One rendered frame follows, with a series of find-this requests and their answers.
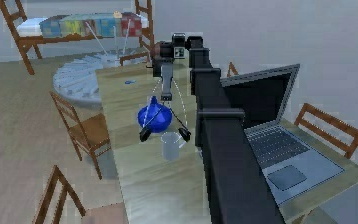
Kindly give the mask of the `white pillow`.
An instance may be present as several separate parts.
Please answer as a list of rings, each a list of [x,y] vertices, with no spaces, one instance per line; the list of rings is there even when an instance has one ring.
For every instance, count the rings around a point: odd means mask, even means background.
[[[42,31],[40,28],[40,23],[45,20],[45,17],[29,18],[16,27],[17,32],[21,37],[41,36]]]

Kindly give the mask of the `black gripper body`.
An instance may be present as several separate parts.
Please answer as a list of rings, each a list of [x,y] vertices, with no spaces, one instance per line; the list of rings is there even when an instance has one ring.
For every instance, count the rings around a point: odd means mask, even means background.
[[[151,50],[153,76],[162,79],[162,101],[171,101],[171,82],[173,78],[173,46],[171,42],[160,41]]]

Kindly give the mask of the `brown wooden chair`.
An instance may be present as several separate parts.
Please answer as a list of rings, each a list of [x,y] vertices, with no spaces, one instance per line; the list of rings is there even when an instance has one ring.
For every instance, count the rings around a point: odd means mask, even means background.
[[[141,57],[145,57],[146,62],[150,61],[150,53],[148,51],[146,51],[146,52],[130,54],[130,55],[126,55],[126,56],[121,56],[119,58],[119,63],[120,63],[121,66],[124,66],[125,61],[131,60],[131,59],[136,59],[136,58],[141,58]]]
[[[350,159],[358,148],[358,129],[321,109],[304,103],[295,121],[344,152]]]
[[[80,161],[85,152],[93,161],[99,179],[102,172],[98,158],[111,150],[111,141],[103,113],[81,120],[75,107],[53,91],[49,92],[52,101],[66,127],[68,136]]]
[[[78,210],[80,224],[130,224],[123,202],[85,209],[76,191],[57,165],[52,167],[44,193],[39,202],[39,207],[31,224],[45,224],[46,216],[58,184],[61,185],[61,190],[56,200],[51,224],[60,224],[67,197],[72,199]]]
[[[235,65],[232,62],[230,62],[229,65],[228,65],[227,76],[231,77],[232,75],[238,75],[238,71],[235,68]]]

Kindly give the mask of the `wooden bed with patchwork quilt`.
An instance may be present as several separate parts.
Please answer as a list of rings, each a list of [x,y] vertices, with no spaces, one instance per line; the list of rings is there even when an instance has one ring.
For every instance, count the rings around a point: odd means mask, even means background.
[[[14,11],[10,11],[7,0],[0,0],[0,10],[30,75],[35,74],[27,55],[31,48],[34,49],[37,58],[41,59],[39,44],[95,39],[85,22],[91,25],[99,39],[114,38],[113,26],[116,26],[117,37],[126,38],[127,34],[128,38],[137,37],[139,47],[135,53],[130,54],[149,51],[154,44],[152,0],[146,0],[145,7],[140,5],[140,0],[135,0],[134,12],[114,11],[47,17],[40,23],[42,35],[33,37],[21,37],[18,34],[16,27],[28,18],[21,0],[14,0],[14,4]]]

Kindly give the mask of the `pale wooden table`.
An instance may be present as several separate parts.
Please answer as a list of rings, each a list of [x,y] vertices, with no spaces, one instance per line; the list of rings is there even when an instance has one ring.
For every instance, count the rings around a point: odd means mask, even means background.
[[[188,145],[178,160],[161,155],[157,138],[139,139],[137,111],[156,80],[142,64],[97,70],[99,93],[130,224],[212,224],[202,154]],[[125,84],[136,80],[134,84]],[[286,224],[301,223],[321,203],[358,183],[358,166],[335,157],[343,173],[279,209]]]

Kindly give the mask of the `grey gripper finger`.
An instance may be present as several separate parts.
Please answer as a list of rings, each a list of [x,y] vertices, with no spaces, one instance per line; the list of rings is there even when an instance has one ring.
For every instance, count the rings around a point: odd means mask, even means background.
[[[179,93],[179,97],[180,97],[180,100],[181,100],[181,104],[182,104],[182,107],[183,107],[183,112],[184,112],[184,117],[186,119],[186,124],[187,124],[187,117],[186,117],[186,110],[185,110],[185,106],[184,106],[184,102],[183,102],[183,99],[182,99],[182,96],[181,96],[181,92],[175,82],[175,80],[172,80],[175,84],[175,87]],[[178,131],[179,131],[179,134],[181,135],[181,137],[183,138],[184,141],[188,142],[190,139],[191,139],[191,132],[188,130],[188,128],[186,127],[186,125],[177,117],[177,115],[174,113],[174,111],[172,110],[172,108],[170,108],[170,111],[172,113],[172,115],[176,118],[176,120],[181,124],[181,127],[178,128]]]
[[[160,113],[160,110],[158,110],[150,120],[147,120],[148,117],[148,112],[149,112],[149,108],[151,105],[152,100],[149,100],[149,103],[147,104],[147,109],[146,109],[146,113],[145,113],[145,117],[144,117],[144,122],[142,125],[142,129],[139,132],[139,138],[141,142],[145,142],[151,135],[152,131],[149,128],[150,123],[156,118],[156,116]]]

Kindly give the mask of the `white tripod stand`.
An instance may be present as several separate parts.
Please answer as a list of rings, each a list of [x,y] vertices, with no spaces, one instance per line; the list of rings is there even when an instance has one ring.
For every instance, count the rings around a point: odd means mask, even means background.
[[[91,34],[94,36],[94,38],[96,39],[97,43],[99,44],[99,46],[101,47],[101,49],[104,51],[104,54],[106,57],[109,56],[108,52],[105,50],[104,46],[102,45],[102,43],[100,42],[99,40],[99,37],[96,35],[96,33],[93,31],[91,25],[88,23],[88,22],[85,22],[86,26],[88,27],[88,29],[90,30]],[[116,26],[113,26],[113,30],[114,30],[114,41],[115,41],[115,55],[117,56],[117,58],[120,60],[120,58],[122,56],[124,56],[125,54],[125,49],[126,49],[126,45],[127,45],[127,40],[128,40],[128,34],[126,35],[126,38],[125,38],[125,43],[124,43],[124,46],[123,46],[123,50],[122,50],[122,54],[120,55],[119,53],[119,48],[118,48],[118,44],[117,44],[117,36],[116,36]]]

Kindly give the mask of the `grey open laptop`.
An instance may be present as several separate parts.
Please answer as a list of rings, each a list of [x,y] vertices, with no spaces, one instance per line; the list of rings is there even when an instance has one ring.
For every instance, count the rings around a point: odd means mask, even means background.
[[[221,80],[231,106],[245,112],[244,131],[279,205],[344,171],[280,124],[299,68],[293,64]]]

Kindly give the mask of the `blue round vase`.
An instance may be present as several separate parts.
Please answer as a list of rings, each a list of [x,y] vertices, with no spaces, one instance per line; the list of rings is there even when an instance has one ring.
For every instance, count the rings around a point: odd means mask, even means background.
[[[172,121],[170,109],[159,103],[156,96],[152,96],[147,106],[141,108],[137,115],[141,127],[147,125],[153,133],[165,131]]]

